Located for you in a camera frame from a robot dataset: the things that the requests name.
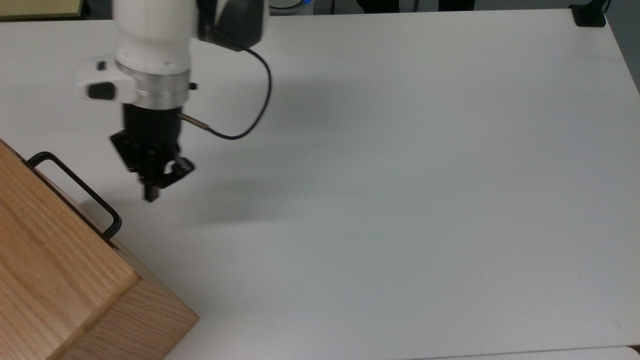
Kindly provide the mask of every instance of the wooden box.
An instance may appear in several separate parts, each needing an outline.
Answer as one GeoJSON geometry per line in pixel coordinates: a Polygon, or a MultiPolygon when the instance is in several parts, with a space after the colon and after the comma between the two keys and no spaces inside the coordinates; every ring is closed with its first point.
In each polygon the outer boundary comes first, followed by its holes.
{"type": "Polygon", "coordinates": [[[0,359],[165,357],[198,317],[113,243],[0,141],[0,359]]]}

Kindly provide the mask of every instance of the white tabletop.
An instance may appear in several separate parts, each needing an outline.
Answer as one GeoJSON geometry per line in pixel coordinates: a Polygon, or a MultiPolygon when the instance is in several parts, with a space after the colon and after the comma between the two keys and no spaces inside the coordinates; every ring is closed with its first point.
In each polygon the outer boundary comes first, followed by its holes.
{"type": "MultiPolygon", "coordinates": [[[[75,66],[115,37],[109,21],[0,24],[0,136],[76,170],[201,316],[169,359],[640,343],[640,97],[608,26],[569,10],[270,19],[263,123],[238,142],[185,125],[197,169],[153,204],[108,141],[119,105],[74,94],[75,66]]],[[[192,49],[185,112],[240,132],[263,70],[192,49]]]]}
{"type": "Polygon", "coordinates": [[[582,350],[525,352],[520,354],[463,356],[455,360],[638,360],[640,356],[628,347],[591,348],[582,350]]]}

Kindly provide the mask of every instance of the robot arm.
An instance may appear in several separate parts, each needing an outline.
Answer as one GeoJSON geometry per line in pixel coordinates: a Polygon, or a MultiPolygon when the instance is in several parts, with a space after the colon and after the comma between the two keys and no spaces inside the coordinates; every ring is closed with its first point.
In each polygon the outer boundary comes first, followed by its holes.
{"type": "Polygon", "coordinates": [[[123,104],[124,129],[111,141],[138,173],[145,200],[195,169],[178,144],[182,105],[195,89],[189,39],[240,51],[260,41],[268,13],[265,0],[114,0],[115,54],[86,60],[76,89],[123,104]]]}

